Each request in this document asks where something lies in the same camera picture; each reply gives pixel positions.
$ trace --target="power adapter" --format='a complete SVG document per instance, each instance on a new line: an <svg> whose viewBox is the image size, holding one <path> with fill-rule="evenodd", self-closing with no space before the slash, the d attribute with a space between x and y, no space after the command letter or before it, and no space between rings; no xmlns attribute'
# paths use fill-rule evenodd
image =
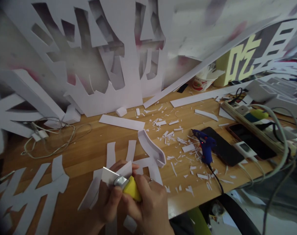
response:
<svg viewBox="0 0 297 235"><path fill-rule="evenodd" d="M41 139L48 138L48 134L47 134L46 131L44 131L44 130L40 130L40 131L38 132L38 134L36 134L36 133L33 133L33 134L32 134L32 137L34 138L34 140L35 140L36 142L40 141Z"/></svg>

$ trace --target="smartphone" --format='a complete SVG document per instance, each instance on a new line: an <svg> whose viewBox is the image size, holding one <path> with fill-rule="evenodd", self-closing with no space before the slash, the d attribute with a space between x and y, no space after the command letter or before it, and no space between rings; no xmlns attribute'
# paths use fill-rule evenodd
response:
<svg viewBox="0 0 297 235"><path fill-rule="evenodd" d="M214 129L207 127L203 130L206 135L214 138L217 145L211 150L228 166L235 166L244 160L242 154L238 152L232 145L230 145L224 138L222 138Z"/></svg>
<svg viewBox="0 0 297 235"><path fill-rule="evenodd" d="M267 160L277 156L277 154L261 141L256 135L249 131L242 124L235 124L227 127L227 130L239 141L244 141L255 153L259 160Z"/></svg>

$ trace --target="curved foam piece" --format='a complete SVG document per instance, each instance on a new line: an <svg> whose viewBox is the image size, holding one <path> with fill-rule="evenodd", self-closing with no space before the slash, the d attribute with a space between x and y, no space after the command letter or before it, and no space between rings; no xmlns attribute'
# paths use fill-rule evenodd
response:
<svg viewBox="0 0 297 235"><path fill-rule="evenodd" d="M164 152L151 141L145 130L138 131L138 137L140 144L147 155L154 158L159 167L163 167L166 164L166 156Z"/></svg>

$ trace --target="plug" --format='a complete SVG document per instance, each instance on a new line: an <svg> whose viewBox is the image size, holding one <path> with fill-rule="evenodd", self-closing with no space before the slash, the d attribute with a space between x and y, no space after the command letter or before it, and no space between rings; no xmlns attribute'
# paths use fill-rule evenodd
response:
<svg viewBox="0 0 297 235"><path fill-rule="evenodd" d="M271 126L274 122L268 122L268 123L263 123L263 124L257 124L255 125L258 129L261 131L265 130L267 127Z"/></svg>

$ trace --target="yellow object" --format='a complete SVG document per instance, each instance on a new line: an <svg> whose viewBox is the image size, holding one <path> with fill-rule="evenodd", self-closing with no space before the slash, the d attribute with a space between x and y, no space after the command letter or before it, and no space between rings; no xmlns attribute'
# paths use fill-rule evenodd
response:
<svg viewBox="0 0 297 235"><path fill-rule="evenodd" d="M135 201L141 202L142 196L138 190L133 176L130 176L129 181L130 182L124 187L123 192L129 194Z"/></svg>
<svg viewBox="0 0 297 235"><path fill-rule="evenodd" d="M253 109L250 113L259 120L268 118L269 116L267 112L261 109Z"/></svg>
<svg viewBox="0 0 297 235"><path fill-rule="evenodd" d="M252 74L254 66L251 66L247 72L245 71L256 50L253 48L258 47L261 42L261 39L253 41L254 38L255 34L252 34L249 37L245 47L244 44L238 45L217 59L216 69L226 71L226 73L216 79L216 81L214 82L214 86L225 86L228 84L228 82L235 80L238 73L239 63L244 59L246 59L246 61L241 71L239 72L239 81L249 77ZM236 59L234 62L233 71L231 71L234 56L236 57Z"/></svg>

